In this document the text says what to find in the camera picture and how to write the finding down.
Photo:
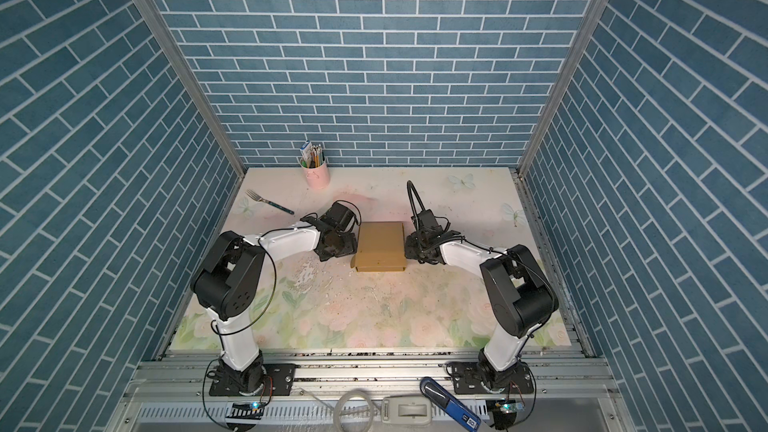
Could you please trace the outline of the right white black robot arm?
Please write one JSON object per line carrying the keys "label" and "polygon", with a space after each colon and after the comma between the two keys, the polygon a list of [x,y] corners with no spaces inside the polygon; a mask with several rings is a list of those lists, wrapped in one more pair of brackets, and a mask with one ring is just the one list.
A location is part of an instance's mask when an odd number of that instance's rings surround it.
{"label": "right white black robot arm", "polygon": [[510,387],[522,371],[521,354],[528,339],[559,309],[559,300],[532,252],[523,245],[507,250],[470,242],[441,226],[430,210],[412,215],[415,231],[405,240],[405,256],[423,264],[448,265],[483,281],[497,325],[478,356],[483,386]]}

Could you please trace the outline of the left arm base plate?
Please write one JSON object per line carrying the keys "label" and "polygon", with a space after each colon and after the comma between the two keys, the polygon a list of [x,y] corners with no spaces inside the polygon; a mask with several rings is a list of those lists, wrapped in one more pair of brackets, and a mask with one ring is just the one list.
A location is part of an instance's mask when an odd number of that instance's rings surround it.
{"label": "left arm base plate", "polygon": [[254,362],[242,371],[219,361],[207,373],[211,396],[288,396],[293,387],[296,366],[289,363]]}

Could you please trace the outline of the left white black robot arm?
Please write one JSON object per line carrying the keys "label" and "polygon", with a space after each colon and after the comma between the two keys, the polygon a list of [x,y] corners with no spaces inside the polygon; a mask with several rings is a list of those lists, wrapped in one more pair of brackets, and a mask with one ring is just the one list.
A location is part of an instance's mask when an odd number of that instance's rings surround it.
{"label": "left white black robot arm", "polygon": [[262,234],[244,236],[226,231],[214,241],[190,288],[211,318],[211,329],[221,353],[205,378],[212,396],[249,397],[264,392],[290,393],[289,385],[275,386],[251,328],[265,315],[250,317],[262,270],[277,271],[287,257],[312,251],[325,262],[356,252],[355,229],[362,225],[359,208],[335,201],[323,214],[310,213],[297,223]]}

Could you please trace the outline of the brown cardboard box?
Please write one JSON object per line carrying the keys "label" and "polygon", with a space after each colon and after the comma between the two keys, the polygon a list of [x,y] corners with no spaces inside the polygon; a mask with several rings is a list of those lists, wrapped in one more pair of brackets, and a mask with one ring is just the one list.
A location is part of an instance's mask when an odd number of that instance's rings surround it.
{"label": "brown cardboard box", "polygon": [[407,267],[402,222],[363,222],[350,266],[357,272],[403,272]]}

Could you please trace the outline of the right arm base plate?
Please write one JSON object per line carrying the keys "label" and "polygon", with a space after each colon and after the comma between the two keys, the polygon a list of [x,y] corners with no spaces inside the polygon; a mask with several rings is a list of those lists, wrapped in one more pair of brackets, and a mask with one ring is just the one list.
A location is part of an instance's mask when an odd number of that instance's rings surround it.
{"label": "right arm base plate", "polygon": [[520,361],[504,371],[478,362],[454,361],[445,365],[456,394],[533,394],[536,386],[529,365]]}

